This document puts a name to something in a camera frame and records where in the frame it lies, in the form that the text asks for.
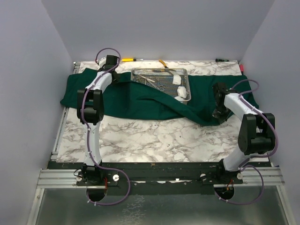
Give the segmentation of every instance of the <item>marble pattern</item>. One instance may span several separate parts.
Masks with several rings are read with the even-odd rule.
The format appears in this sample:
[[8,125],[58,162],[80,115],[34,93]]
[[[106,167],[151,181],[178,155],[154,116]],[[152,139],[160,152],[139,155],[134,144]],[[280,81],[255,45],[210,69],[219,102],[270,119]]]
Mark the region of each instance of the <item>marble pattern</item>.
[[[185,68],[191,75],[241,75],[234,62],[166,62],[170,68]],[[97,69],[94,62],[82,62]],[[121,63],[118,73],[132,68],[162,68],[156,61]],[[236,116],[220,126],[202,127],[186,119],[146,121],[104,116],[100,126],[100,149],[104,162],[215,162],[237,145],[240,121]],[[69,109],[57,162],[83,162],[84,131],[75,109]]]

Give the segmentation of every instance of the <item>stainless steel tray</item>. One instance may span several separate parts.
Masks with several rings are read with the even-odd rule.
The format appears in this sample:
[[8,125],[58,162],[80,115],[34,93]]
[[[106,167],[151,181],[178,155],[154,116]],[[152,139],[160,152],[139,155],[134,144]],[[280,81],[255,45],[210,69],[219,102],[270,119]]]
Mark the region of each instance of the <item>stainless steel tray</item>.
[[[174,75],[179,75],[181,77],[181,85],[173,84]],[[184,86],[187,90],[187,97],[184,99],[184,102],[186,103],[191,100],[188,72],[184,68],[135,68],[131,71],[131,80],[156,88],[173,98],[178,96],[178,87]]]

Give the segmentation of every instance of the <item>green towel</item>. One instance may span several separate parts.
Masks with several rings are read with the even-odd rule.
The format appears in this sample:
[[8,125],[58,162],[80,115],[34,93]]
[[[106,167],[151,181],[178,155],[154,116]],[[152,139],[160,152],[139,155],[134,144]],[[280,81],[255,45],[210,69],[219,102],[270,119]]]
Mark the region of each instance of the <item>green towel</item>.
[[[67,88],[61,104],[65,107],[77,107],[77,90],[88,86],[96,77],[97,71],[85,69],[82,74],[70,75]],[[109,85],[103,93],[105,115],[140,120],[169,120],[186,117],[200,125],[219,125],[212,117],[215,109],[215,99],[212,85],[224,82],[232,87],[246,76],[210,75],[188,76],[192,99],[187,105],[152,87],[130,81],[130,73],[123,73],[117,84]],[[237,91],[250,90],[248,82],[236,87]],[[253,95],[246,94],[244,98],[258,108]]]

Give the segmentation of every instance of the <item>white wall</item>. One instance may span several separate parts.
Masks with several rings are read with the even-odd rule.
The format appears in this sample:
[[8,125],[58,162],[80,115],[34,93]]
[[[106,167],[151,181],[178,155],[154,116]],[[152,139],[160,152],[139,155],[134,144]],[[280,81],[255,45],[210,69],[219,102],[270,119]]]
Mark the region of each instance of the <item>white wall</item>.
[[0,7],[0,224],[26,224],[73,63],[39,0]]
[[74,61],[241,60],[274,0],[42,0]]
[[275,0],[243,57],[245,74],[259,81],[254,94],[275,114],[280,165],[293,212],[300,224],[300,1]]

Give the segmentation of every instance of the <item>cable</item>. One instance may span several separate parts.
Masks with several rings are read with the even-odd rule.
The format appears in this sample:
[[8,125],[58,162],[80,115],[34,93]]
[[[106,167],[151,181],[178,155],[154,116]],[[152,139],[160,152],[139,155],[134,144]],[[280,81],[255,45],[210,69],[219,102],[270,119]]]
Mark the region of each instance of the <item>cable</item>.
[[255,169],[255,170],[258,172],[258,174],[259,174],[259,176],[260,176],[260,178],[261,178],[261,180],[262,180],[262,190],[261,190],[260,194],[259,194],[254,200],[252,200],[252,201],[250,201],[250,202],[234,202],[234,201],[229,201],[229,200],[226,200],[226,199],[224,199],[224,198],[221,198],[221,197],[216,193],[216,191],[215,191],[215,194],[218,196],[219,200],[221,200],[221,201],[223,201],[223,202],[226,202],[226,203],[234,204],[234,205],[250,205],[250,204],[253,204],[253,203],[255,203],[255,202],[257,202],[258,200],[261,199],[261,197],[262,197],[262,195],[263,195],[263,192],[264,192],[263,176],[262,176],[262,174],[259,172],[259,170],[258,170],[255,166],[253,166],[253,165],[246,165],[246,164],[249,162],[249,160],[250,160],[251,158],[267,158],[267,157],[273,156],[273,155],[276,153],[277,149],[278,149],[278,135],[277,135],[277,132],[276,132],[275,128],[274,128],[273,125],[271,124],[271,122],[270,122],[270,121],[269,121],[269,120],[268,120],[268,119],[267,119],[267,118],[266,118],[259,110],[257,110],[254,106],[252,106],[249,102],[247,102],[247,101],[244,99],[244,97],[243,97],[244,94],[252,93],[252,92],[258,90],[258,88],[259,88],[259,83],[258,83],[257,81],[255,81],[255,80],[245,79],[245,80],[241,80],[241,81],[237,82],[235,85],[233,85],[233,87],[232,87],[231,89],[234,89],[237,85],[239,85],[240,83],[246,82],[246,81],[247,81],[247,82],[252,81],[252,82],[256,83],[256,84],[257,84],[257,87],[256,87],[254,90],[247,90],[247,91],[241,92],[241,93],[239,94],[239,100],[241,100],[241,102],[243,102],[249,109],[251,109],[253,112],[255,112],[255,113],[257,113],[258,115],[260,115],[260,116],[266,121],[266,123],[267,123],[268,126],[271,128],[272,132],[274,133],[274,136],[275,136],[275,146],[274,146],[274,149],[272,150],[272,152],[271,152],[270,154],[263,155],[263,156],[250,156],[249,158],[247,158],[246,160],[244,160],[244,161],[239,165],[239,170],[240,170],[241,172],[243,172],[243,171],[244,171],[246,168],[248,168],[248,167],[252,167],[253,169]]
[[107,177],[104,178],[104,181],[105,181],[105,190],[107,190],[107,182],[108,182]]
[[73,175],[74,175],[74,176],[76,176],[76,177],[83,178],[83,177],[82,177],[82,175],[79,175],[79,174],[78,174],[78,175],[75,175],[75,173],[76,173],[78,170],[81,170],[81,169],[77,169],[77,170],[75,170],[75,171],[73,172]]
[[230,182],[227,184],[226,186],[226,190],[228,191],[229,190],[229,185],[232,183],[232,187],[233,187],[233,179],[230,179]]
[[86,100],[86,97],[87,97],[89,91],[95,86],[95,84],[99,81],[99,79],[100,79],[102,76],[104,76],[105,74],[110,73],[111,71],[113,71],[115,68],[118,67],[118,65],[119,65],[119,63],[120,63],[121,54],[120,54],[117,50],[115,50],[115,49],[113,49],[113,48],[103,48],[103,49],[101,49],[101,50],[97,53],[97,55],[96,55],[95,62],[97,63],[98,55],[99,55],[102,51],[107,50],[107,49],[113,50],[113,51],[115,51],[115,52],[119,55],[118,63],[117,63],[115,66],[113,66],[112,68],[110,68],[109,70],[105,71],[101,76],[99,76],[99,77],[95,80],[95,82],[94,82],[94,83],[86,90],[86,92],[85,92],[85,94],[84,94],[84,96],[83,96],[83,101],[82,101],[81,118],[82,118],[84,124],[87,126],[87,148],[88,148],[88,153],[89,153],[89,156],[90,156],[91,160],[93,161],[93,163],[95,164],[95,166],[97,166],[99,169],[102,169],[102,170],[113,170],[113,171],[117,171],[117,172],[122,173],[122,174],[126,177],[126,179],[127,179],[127,181],[128,181],[128,191],[127,191],[127,193],[125,194],[125,196],[124,196],[123,198],[121,198],[120,200],[118,200],[118,201],[116,201],[116,202],[112,202],[112,203],[93,202],[93,201],[89,198],[89,194],[88,194],[88,192],[87,192],[88,202],[94,203],[95,205],[116,205],[116,204],[118,204],[118,203],[124,201],[124,200],[128,197],[129,192],[130,192],[130,179],[129,179],[129,177],[127,176],[127,174],[126,174],[124,171],[119,170],[119,169],[116,169],[116,168],[106,168],[106,167],[100,166],[100,165],[98,165],[97,162],[94,160],[94,157],[93,157],[93,155],[92,155],[92,153],[91,153],[91,150],[90,150],[90,126],[89,126],[89,124],[87,123],[87,121],[86,121],[85,118],[84,118],[84,103],[85,103],[85,100]]
[[243,172],[247,167],[252,167],[253,169],[255,169],[255,170],[258,172],[259,176],[261,177],[261,180],[262,180],[262,190],[261,190],[260,194],[259,194],[254,200],[252,200],[252,201],[250,201],[250,202],[234,202],[234,201],[229,201],[229,200],[226,200],[226,199],[224,199],[224,198],[221,198],[221,197],[217,194],[217,192],[215,191],[215,195],[219,198],[219,200],[221,200],[221,201],[223,201],[223,202],[226,202],[226,203],[233,204],[233,205],[250,205],[250,204],[253,204],[253,203],[255,203],[255,202],[257,202],[258,200],[261,199],[261,197],[262,197],[262,195],[263,195],[263,193],[264,193],[263,176],[262,176],[261,172],[259,172],[259,170],[256,169],[256,168],[255,168],[254,166],[252,166],[252,165],[246,165],[246,166],[243,167],[240,171]]

